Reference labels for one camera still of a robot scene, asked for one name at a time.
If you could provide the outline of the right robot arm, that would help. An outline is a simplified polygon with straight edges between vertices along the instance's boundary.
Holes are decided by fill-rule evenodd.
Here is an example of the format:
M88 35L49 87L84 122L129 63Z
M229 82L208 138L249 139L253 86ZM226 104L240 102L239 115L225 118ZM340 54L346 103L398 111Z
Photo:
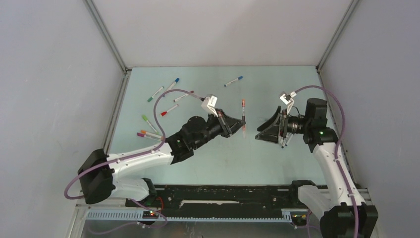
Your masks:
M319 220L324 238L368 238L378 219L375 206L367 205L345 167L335 130L327 127L327 101L307 100L303 116L291 116L288 109L277 108L274 115L257 128L257 140L286 146L293 135L301 134L317 160L329 197L309 182L288 193L294 207L304 204Z

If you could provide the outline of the red gel pen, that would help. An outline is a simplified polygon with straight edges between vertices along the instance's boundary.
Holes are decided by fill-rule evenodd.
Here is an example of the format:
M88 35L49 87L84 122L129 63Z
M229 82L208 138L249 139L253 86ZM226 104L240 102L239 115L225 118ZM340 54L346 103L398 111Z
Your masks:
M242 120L245 121L245 99L242 99ZM246 126L242 126L243 138L246 138Z

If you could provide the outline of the white marker dark blue cap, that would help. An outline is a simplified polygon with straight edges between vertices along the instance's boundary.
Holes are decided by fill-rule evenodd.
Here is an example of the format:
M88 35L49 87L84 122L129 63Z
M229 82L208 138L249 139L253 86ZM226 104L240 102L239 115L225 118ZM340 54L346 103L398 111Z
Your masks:
M291 138L294 136L294 134L293 133L287 133L286 134L286 137L284 137L283 139L282 139L282 142L281 142L281 148L284 148L284 147L287 147L288 146L288 144L289 144L289 142L290 142L290 140L291 140Z

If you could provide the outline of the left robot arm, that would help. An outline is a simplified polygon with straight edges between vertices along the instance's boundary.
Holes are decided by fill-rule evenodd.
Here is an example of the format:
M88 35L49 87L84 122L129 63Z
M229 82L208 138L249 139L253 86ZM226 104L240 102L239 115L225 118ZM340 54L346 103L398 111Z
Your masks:
M192 157L194 151L217 136L229 138L246 124L218 109L207 119L191 117L163 144L120 154L93 151L78 170L83 198L89 205L108 198L126 198L152 206L157 194L149 178L130 179L135 172L151 167L172 165Z

